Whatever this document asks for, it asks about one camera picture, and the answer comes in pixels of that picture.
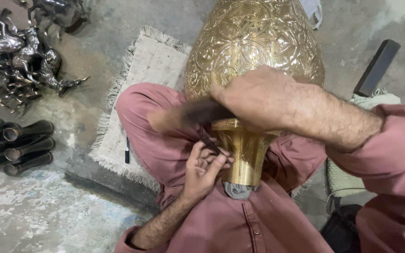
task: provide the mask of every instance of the stained floor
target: stained floor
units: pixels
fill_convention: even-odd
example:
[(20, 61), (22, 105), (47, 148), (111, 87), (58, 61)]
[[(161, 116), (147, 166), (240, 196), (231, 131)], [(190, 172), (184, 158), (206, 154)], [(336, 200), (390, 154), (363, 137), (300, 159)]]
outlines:
[[(63, 98), (46, 90), (26, 115), (0, 117), (26, 125), (39, 119), (55, 123), (54, 163), (21, 178), (0, 172), (0, 252), (112, 252), (127, 227), (150, 214), (128, 203), (105, 198), (63, 180), (64, 168), (98, 167), (87, 153), (96, 137), (97, 119), (105, 109), (105, 93), (121, 70), (122, 55), (142, 25), (193, 44), (215, 0), (84, 0), (90, 21), (58, 41), (50, 29), (48, 43), (63, 56), (61, 76), (91, 78)], [(323, 22), (315, 36), (326, 66), (325, 88), (349, 98), (380, 43), (393, 39), (401, 49), (379, 84), (405, 103), (405, 0), (324, 0)], [(11, 9), (22, 29), (28, 26), (26, 9), (12, 0), (0, 0), (0, 10)], [(320, 228), (327, 215), (325, 180), (314, 181), (302, 210)], [(356, 196), (352, 202), (369, 196)]]

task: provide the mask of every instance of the fringe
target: fringe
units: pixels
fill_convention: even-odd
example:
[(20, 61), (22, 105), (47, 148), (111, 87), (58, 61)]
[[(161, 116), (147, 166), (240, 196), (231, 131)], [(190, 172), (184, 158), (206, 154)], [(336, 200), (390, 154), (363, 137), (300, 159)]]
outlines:
[[(172, 47), (176, 49), (177, 51), (184, 53), (186, 55), (190, 54), (190, 51), (192, 49), (191, 46), (180, 42), (176, 38), (173, 38), (169, 35), (166, 35), (159, 30), (155, 29), (154, 27), (151, 26), (142, 26), (140, 29), (140, 33), (138, 34), (138, 37), (140, 35), (149, 37), (151, 39), (157, 40), (160, 43), (164, 43), (169, 47)], [(107, 131), (107, 128), (109, 127), (109, 122), (110, 122), (110, 114), (112, 112), (113, 105), (115, 104), (116, 98), (118, 96), (118, 93), (120, 92), (121, 86), (124, 84), (124, 82), (127, 79), (127, 75), (129, 74), (129, 70), (131, 68), (132, 60), (134, 57), (135, 49), (136, 47), (137, 40), (133, 41), (132, 44), (127, 48), (125, 55), (123, 57), (123, 66), (122, 70), (120, 73), (118, 73), (113, 81), (112, 87), (108, 90), (106, 94), (106, 109), (107, 113), (103, 112), (101, 116), (99, 117), (98, 121), (98, 126), (96, 127), (96, 141), (93, 143), (91, 147), (91, 152), (89, 153), (89, 156), (96, 162), (98, 162), (101, 166), (103, 166), (106, 169), (109, 169), (115, 173), (118, 173), (122, 176), (125, 176), (127, 179), (143, 184), (144, 186), (152, 189), (155, 192), (160, 191), (160, 185), (157, 181), (151, 180), (151, 179), (146, 179), (143, 178), (140, 175), (137, 175), (131, 171), (127, 171), (123, 168), (123, 166), (119, 164), (114, 164), (109, 161), (107, 161), (104, 157), (100, 157), (98, 155), (98, 150), (99, 147), (101, 146), (101, 143), (103, 142), (104, 135)]]

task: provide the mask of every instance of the fringed mat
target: fringed mat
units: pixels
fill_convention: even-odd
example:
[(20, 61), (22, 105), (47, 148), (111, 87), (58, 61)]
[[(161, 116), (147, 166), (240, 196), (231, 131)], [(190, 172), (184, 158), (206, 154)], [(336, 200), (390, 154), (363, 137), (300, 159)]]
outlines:
[(191, 49), (191, 46), (153, 27), (141, 28), (137, 40), (126, 51), (123, 70), (115, 77), (107, 93), (108, 113), (104, 112), (99, 119), (97, 138), (89, 154), (93, 160), (106, 169), (159, 192), (159, 183), (143, 168), (132, 149), (130, 163), (125, 163), (126, 133), (114, 105), (121, 92), (137, 83), (157, 83), (181, 91)]

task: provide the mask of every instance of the sleeve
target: sleeve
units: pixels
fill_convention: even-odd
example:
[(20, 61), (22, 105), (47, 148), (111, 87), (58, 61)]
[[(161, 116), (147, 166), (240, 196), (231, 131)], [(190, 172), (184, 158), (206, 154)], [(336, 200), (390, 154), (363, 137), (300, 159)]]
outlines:
[(123, 236), (116, 243), (115, 253), (145, 252), (144, 250), (134, 249), (126, 244), (126, 239), (130, 238), (139, 228), (140, 226), (133, 226), (124, 232)]
[(385, 119), (379, 134), (353, 153), (327, 154), (378, 194), (356, 218), (362, 252), (405, 252), (405, 105), (382, 104), (374, 112)]
[(126, 244), (126, 239), (130, 239), (136, 232), (137, 230), (140, 229), (140, 226), (133, 226), (130, 229), (126, 230), (124, 232), (123, 236), (119, 239), (119, 241), (116, 243), (115, 246), (115, 253), (164, 253), (166, 252), (168, 248), (168, 243), (159, 246), (154, 249), (149, 249), (149, 250), (140, 250), (140, 249), (134, 249), (131, 246)]

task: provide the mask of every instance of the black bag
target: black bag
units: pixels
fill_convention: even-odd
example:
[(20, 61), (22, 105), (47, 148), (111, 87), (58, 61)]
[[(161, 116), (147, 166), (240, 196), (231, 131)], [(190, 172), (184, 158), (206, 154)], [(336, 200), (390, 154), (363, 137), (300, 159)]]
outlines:
[(321, 235), (335, 253), (360, 253), (356, 215), (362, 206), (340, 206), (340, 198), (334, 198), (334, 203), (335, 211), (321, 229)]

